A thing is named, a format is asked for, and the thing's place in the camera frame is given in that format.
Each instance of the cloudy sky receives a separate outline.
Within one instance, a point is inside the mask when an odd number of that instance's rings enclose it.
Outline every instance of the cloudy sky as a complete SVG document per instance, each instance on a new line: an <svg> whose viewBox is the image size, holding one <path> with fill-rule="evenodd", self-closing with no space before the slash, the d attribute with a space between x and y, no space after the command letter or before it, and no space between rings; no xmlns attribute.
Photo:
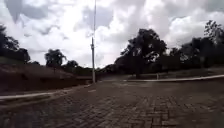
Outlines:
<svg viewBox="0 0 224 128"><path fill-rule="evenodd" d="M168 47L203 36L208 20L224 23L223 0L97 0L96 66L113 63L139 28L153 28ZM0 0L0 23L45 64L48 49L91 66L94 0Z"/></svg>

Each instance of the lamp post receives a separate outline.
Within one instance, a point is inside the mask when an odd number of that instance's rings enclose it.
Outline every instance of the lamp post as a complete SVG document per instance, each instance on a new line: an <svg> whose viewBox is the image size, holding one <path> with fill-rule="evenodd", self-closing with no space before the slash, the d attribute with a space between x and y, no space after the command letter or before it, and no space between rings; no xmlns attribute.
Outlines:
<svg viewBox="0 0 224 128"><path fill-rule="evenodd" d="M92 37L92 44L91 44L91 50L92 50L92 81L93 84L96 82L95 78L95 31L96 31L96 0L95 0L95 5L94 5L94 14L93 14L93 37Z"/></svg>

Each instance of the sidewalk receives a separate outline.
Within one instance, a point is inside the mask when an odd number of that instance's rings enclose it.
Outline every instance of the sidewalk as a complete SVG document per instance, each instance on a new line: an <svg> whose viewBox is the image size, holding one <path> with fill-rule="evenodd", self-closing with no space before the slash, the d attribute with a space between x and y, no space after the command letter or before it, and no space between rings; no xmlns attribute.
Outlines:
<svg viewBox="0 0 224 128"><path fill-rule="evenodd" d="M181 81L198 81L198 80L210 80L216 78L224 78L224 75L197 77L197 78L178 78L178 79L154 79L154 80L123 80L125 82L181 82Z"/></svg>
<svg viewBox="0 0 224 128"><path fill-rule="evenodd" d="M49 92L30 93L23 95L8 95L0 96L0 109L36 103L48 99L55 99L57 97L69 94L80 88L89 87L90 85L76 86Z"/></svg>

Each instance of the vegetation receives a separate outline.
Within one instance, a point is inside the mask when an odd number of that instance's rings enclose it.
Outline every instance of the vegetation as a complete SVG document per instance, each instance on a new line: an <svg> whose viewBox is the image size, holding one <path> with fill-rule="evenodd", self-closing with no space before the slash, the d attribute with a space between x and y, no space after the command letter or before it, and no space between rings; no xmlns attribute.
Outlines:
<svg viewBox="0 0 224 128"><path fill-rule="evenodd" d="M194 37L180 48L168 49L152 29L140 29L121 56L103 70L135 74L208 68L224 64L224 29L215 21L205 25L204 37Z"/></svg>
<svg viewBox="0 0 224 128"><path fill-rule="evenodd" d="M195 68L208 68L224 64L224 28L215 21L205 25L204 37L194 37L190 42L182 43L179 48L167 48L165 41L153 29L139 29L137 36L128 40L127 47L121 52L114 64L98 69L102 74L135 74L169 72ZM5 27L0 25L0 56L29 62L27 49L20 48L19 42L5 34ZM79 66L75 60L66 64L65 55L59 50L49 49L45 54L46 66L63 69L78 76L90 76L91 68Z"/></svg>
<svg viewBox="0 0 224 128"><path fill-rule="evenodd" d="M30 61L26 49L19 47L19 42L13 37L6 36L5 27L0 25L0 56L15 59L27 63Z"/></svg>

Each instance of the cobblestone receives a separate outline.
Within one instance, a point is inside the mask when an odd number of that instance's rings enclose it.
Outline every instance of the cobblestone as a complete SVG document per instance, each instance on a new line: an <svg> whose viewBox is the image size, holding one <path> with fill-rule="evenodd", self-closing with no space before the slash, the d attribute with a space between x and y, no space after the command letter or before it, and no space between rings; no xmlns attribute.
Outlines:
<svg viewBox="0 0 224 128"><path fill-rule="evenodd" d="M51 101L0 110L0 127L221 128L223 92L220 81L102 82Z"/></svg>

